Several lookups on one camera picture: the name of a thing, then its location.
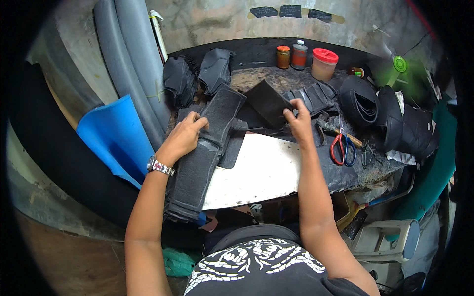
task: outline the gray pipe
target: gray pipe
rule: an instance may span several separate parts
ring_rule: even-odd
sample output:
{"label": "gray pipe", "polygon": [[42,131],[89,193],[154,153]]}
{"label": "gray pipe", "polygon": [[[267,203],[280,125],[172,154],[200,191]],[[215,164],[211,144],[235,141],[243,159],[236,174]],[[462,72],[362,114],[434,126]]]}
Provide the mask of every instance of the gray pipe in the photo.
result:
{"label": "gray pipe", "polygon": [[100,48],[115,89],[120,97],[130,95],[151,146],[156,151],[164,141],[161,128],[128,55],[120,31],[113,0],[100,0],[94,6],[94,19]]}
{"label": "gray pipe", "polygon": [[163,131],[166,131],[170,110],[164,100],[163,64],[145,0],[115,0],[115,9],[138,79]]}

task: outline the wire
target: wire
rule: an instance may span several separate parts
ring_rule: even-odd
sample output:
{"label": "wire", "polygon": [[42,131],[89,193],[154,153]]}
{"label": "wire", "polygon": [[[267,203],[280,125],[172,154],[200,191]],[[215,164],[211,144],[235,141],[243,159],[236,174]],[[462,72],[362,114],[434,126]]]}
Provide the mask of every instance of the wire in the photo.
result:
{"label": "wire", "polygon": [[413,48],[417,47],[417,46],[421,43],[421,41],[422,41],[428,34],[429,34],[429,31],[426,32],[425,35],[423,35],[423,37],[418,41],[418,43],[416,43],[412,48],[410,48],[409,50],[407,50],[407,52],[405,52],[402,56],[405,56],[410,50],[412,50]]}

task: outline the blue scissor handle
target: blue scissor handle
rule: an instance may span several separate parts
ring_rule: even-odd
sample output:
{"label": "blue scissor handle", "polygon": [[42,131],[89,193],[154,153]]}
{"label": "blue scissor handle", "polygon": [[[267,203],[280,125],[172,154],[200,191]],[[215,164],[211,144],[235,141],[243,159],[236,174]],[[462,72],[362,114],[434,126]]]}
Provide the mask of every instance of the blue scissor handle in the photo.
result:
{"label": "blue scissor handle", "polygon": [[[349,139],[348,136],[346,135],[343,135],[344,138],[346,139],[346,149],[344,151],[344,155],[345,155],[345,158],[344,158],[344,163],[346,164],[346,166],[348,167],[351,167],[354,165],[354,163],[356,162],[356,159],[357,159],[357,150],[356,150],[356,147],[354,146],[354,143],[351,141],[351,139]],[[348,162],[347,161],[347,147],[351,145],[352,147],[352,152],[354,152],[354,160],[352,160],[352,162]]]}

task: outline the metal watch band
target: metal watch band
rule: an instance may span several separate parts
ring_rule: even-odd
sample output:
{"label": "metal watch band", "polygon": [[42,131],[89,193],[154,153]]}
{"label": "metal watch band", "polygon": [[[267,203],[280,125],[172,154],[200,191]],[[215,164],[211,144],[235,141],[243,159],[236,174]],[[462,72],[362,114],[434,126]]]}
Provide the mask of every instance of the metal watch band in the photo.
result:
{"label": "metal watch band", "polygon": [[162,164],[161,162],[155,160],[155,162],[153,163],[153,166],[151,168],[152,170],[157,170],[157,171],[160,171],[162,172],[163,174],[166,174],[170,177],[172,177],[174,175],[174,169],[173,168],[170,168],[164,164]]}

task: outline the red lid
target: red lid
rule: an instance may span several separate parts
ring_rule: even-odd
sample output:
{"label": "red lid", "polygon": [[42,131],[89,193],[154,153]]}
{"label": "red lid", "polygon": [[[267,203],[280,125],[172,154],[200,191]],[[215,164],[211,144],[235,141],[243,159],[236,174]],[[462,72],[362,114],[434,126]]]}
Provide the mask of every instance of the red lid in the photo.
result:
{"label": "red lid", "polygon": [[285,46],[285,45],[280,45],[279,47],[277,47],[276,49],[278,49],[279,51],[282,51],[282,52],[287,52],[287,51],[290,51],[290,48]]}
{"label": "red lid", "polygon": [[313,49],[313,58],[331,64],[336,64],[339,61],[339,56],[337,54],[324,48]]}

